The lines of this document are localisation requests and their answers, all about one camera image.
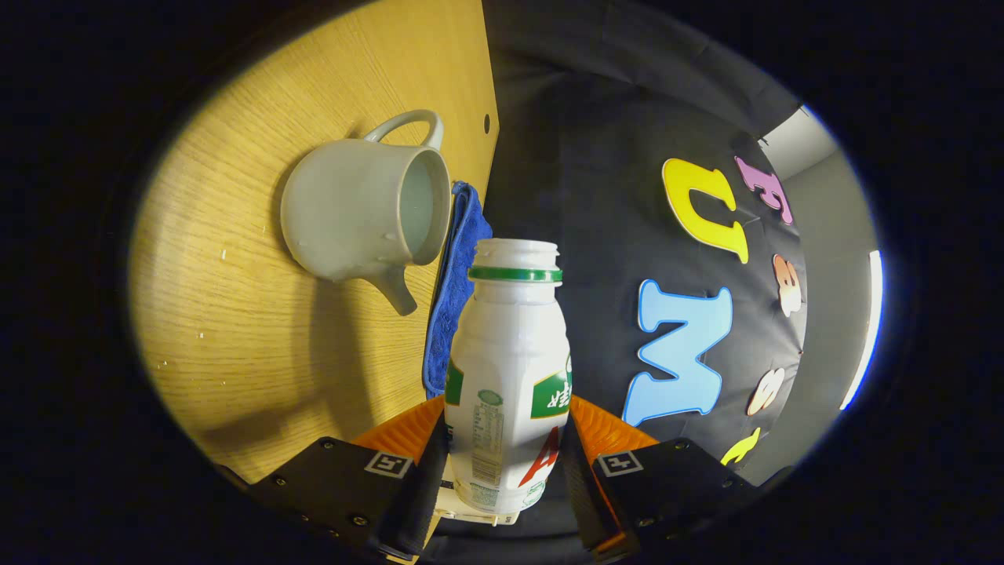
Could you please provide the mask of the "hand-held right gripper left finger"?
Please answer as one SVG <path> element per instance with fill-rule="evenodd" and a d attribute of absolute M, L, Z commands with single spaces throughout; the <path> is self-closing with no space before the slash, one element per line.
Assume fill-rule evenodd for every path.
<path fill-rule="evenodd" d="M 352 441 L 308 444 L 248 494 L 369 559 L 423 551 L 449 453 L 442 395 Z"/>

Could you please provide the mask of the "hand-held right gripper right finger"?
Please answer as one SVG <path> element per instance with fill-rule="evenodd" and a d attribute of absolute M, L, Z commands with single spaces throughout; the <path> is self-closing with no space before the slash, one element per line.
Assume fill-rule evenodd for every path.
<path fill-rule="evenodd" d="M 578 396 L 562 464 L 580 539 L 599 563 L 667 556 L 762 491 L 696 441 L 653 439 Z"/>

